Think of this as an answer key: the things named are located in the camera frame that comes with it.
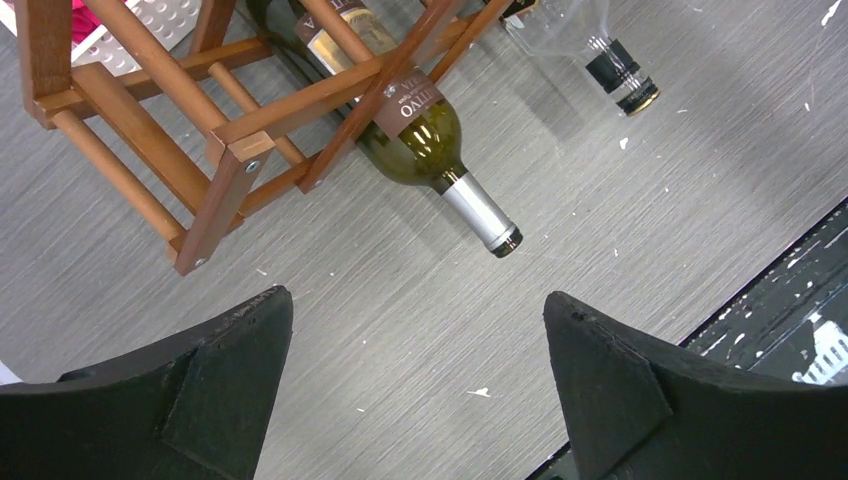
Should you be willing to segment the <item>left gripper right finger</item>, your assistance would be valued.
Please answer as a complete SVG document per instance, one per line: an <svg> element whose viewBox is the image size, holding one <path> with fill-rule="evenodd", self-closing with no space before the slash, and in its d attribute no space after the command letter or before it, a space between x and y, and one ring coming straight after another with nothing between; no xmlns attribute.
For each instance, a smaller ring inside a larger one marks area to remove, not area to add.
<svg viewBox="0 0 848 480"><path fill-rule="evenodd" d="M553 292L543 320L582 479L843 479L847 389L729 367Z"/></svg>

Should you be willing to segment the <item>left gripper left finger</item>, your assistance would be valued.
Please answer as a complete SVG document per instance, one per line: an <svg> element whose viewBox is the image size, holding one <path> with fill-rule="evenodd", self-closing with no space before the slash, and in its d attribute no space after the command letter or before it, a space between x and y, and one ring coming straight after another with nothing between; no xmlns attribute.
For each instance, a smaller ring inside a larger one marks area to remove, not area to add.
<svg viewBox="0 0 848 480"><path fill-rule="evenodd" d="M251 479L292 338L271 287L48 383L1 389L5 479Z"/></svg>

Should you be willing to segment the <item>green bottle silver capsule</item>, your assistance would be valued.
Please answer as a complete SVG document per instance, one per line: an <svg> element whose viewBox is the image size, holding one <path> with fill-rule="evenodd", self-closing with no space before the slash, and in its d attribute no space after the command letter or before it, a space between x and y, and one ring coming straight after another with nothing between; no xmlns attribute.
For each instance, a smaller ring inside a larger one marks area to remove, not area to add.
<svg viewBox="0 0 848 480"><path fill-rule="evenodd" d="M302 81L316 83L355 62L298 1L242 1L240 14ZM356 143L388 179L438 193L498 258L522 242L518 226L461 160L462 131L452 104L420 68L390 84L386 101Z"/></svg>

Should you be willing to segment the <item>brown wooden wine rack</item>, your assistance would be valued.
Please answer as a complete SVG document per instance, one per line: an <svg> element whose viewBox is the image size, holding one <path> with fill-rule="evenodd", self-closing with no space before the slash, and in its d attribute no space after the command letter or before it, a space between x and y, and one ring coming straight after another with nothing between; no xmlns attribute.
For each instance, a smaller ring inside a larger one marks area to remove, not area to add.
<svg viewBox="0 0 848 480"><path fill-rule="evenodd" d="M137 64L116 75L71 39L71 2L5 1L27 111L61 130L167 242L177 272L211 258L243 220L291 189L318 186L386 101L420 68L437 86L506 9L460 16L429 1L401 41L359 1L298 1L354 60L302 81L262 36L226 43L232 1L92 1L89 9Z"/></svg>

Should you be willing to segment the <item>pink red cloth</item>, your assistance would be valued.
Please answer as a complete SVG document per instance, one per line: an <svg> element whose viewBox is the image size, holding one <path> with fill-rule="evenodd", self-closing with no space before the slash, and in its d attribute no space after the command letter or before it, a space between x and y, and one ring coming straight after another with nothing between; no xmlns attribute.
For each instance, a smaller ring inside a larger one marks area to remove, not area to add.
<svg viewBox="0 0 848 480"><path fill-rule="evenodd" d="M71 39L74 44L80 44L101 25L101 22L84 0L72 0L71 7Z"/></svg>

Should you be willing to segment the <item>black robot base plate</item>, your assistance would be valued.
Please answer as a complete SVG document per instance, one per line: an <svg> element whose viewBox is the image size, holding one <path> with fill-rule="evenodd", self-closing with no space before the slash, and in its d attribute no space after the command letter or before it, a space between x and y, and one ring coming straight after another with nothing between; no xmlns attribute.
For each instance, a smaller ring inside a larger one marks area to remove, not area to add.
<svg viewBox="0 0 848 480"><path fill-rule="evenodd" d="M831 210L676 346L729 367L847 389L846 205ZM534 477L582 479L569 439Z"/></svg>

